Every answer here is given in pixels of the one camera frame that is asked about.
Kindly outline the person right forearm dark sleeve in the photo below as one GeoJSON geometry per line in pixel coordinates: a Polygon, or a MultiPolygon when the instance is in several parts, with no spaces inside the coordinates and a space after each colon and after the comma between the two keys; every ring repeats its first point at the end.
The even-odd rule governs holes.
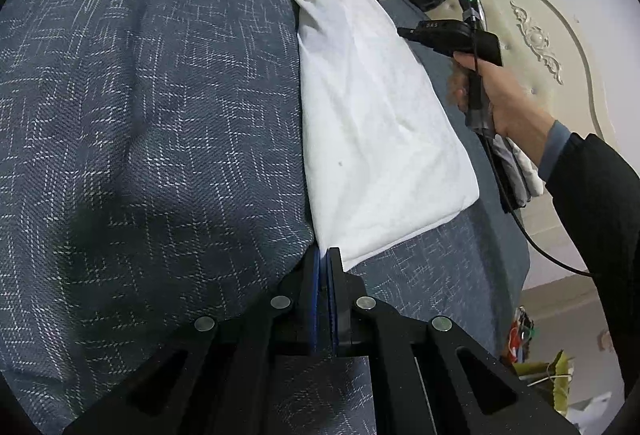
{"type": "Polygon", "coordinates": [[[625,385],[606,430],[639,432],[639,176],[596,135],[556,122],[539,166],[561,223],[597,288],[625,385]]]}

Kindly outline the person right hand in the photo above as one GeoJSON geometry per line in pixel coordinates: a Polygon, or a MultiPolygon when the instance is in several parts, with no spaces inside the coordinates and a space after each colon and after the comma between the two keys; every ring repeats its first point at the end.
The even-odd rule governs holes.
{"type": "Polygon", "coordinates": [[[510,138],[539,166],[555,118],[525,94],[508,69],[457,52],[448,88],[450,99],[461,111],[468,110],[471,71],[480,73],[496,132],[510,138]]]}

